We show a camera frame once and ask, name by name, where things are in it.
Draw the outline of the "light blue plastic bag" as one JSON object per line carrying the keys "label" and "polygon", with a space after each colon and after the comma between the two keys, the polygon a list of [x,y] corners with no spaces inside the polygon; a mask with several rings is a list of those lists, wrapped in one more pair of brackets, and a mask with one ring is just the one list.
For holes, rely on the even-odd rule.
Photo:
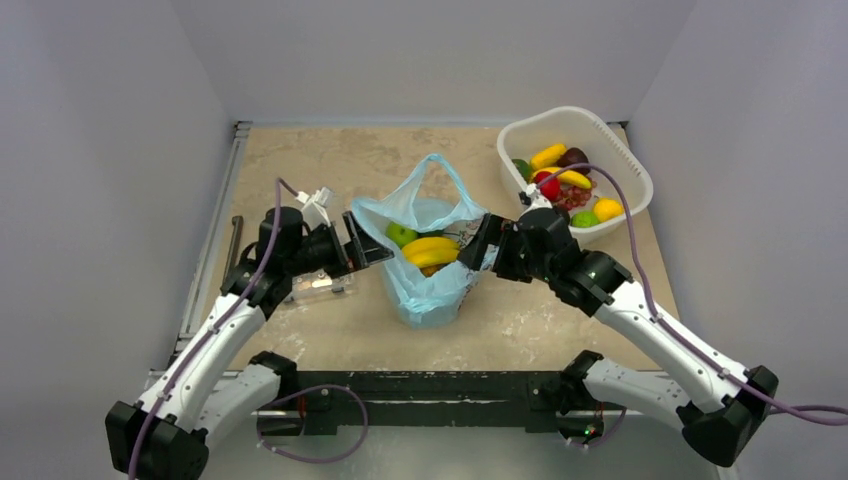
{"label": "light blue plastic bag", "polygon": [[[430,165],[444,169],[456,201],[419,195]],[[427,156],[386,197],[354,198],[351,212],[365,233],[393,253],[382,263],[382,275],[400,319],[413,328],[453,322],[480,277],[458,261],[459,252],[487,211],[472,200],[449,162],[438,154]]]}

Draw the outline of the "brown fake kiwi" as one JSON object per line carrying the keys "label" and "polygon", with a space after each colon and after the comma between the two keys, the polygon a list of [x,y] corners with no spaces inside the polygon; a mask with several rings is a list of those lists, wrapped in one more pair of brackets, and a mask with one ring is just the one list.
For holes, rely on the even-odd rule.
{"label": "brown fake kiwi", "polygon": [[431,276],[435,275],[437,272],[439,272],[441,269],[443,269],[444,267],[445,267],[445,264],[432,265],[432,266],[429,266],[429,267],[421,268],[420,272],[425,277],[431,277]]}

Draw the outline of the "yellow fake banana bunch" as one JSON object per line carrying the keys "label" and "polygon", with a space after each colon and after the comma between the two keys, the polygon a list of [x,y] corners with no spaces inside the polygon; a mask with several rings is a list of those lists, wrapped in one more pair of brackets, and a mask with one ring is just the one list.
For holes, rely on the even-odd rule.
{"label": "yellow fake banana bunch", "polygon": [[457,259],[459,244],[446,237],[421,237],[401,249],[404,258],[416,268],[449,264]]}

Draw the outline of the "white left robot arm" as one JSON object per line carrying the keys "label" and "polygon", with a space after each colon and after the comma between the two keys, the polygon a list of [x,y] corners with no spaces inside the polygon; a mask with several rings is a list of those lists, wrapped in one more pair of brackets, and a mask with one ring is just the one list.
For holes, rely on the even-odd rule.
{"label": "white left robot arm", "polygon": [[292,293],[296,278],[323,272],[336,279],[393,258],[349,212],[350,239],[334,224],[311,227],[293,207],[270,209],[256,242],[241,254],[221,294],[185,349],[138,400],[118,401],[105,418],[113,467],[131,479],[197,479],[213,445],[241,416],[270,405],[300,406],[294,361],[255,355],[225,388],[216,386],[246,342]]}

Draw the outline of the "green fake apple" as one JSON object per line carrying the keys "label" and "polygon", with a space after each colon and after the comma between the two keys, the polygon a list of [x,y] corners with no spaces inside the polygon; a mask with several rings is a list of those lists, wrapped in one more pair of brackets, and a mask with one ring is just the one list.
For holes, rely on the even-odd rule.
{"label": "green fake apple", "polygon": [[385,230],[385,236],[399,248],[404,248],[419,238],[419,233],[411,228],[390,222]]}

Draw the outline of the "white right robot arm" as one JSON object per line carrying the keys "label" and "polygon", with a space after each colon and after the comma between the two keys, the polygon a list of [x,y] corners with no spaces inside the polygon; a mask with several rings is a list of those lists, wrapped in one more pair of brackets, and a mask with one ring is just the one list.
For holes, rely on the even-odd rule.
{"label": "white right robot arm", "polygon": [[638,372],[584,350],[553,392],[560,413],[617,404],[679,430],[707,461],[734,464],[769,414],[778,386],[773,372],[747,368],[699,339],[648,299],[613,257],[580,247],[561,211],[528,210],[516,221],[487,214],[458,260],[480,270],[491,246],[497,277],[546,283],[562,303],[617,331],[662,369]]}

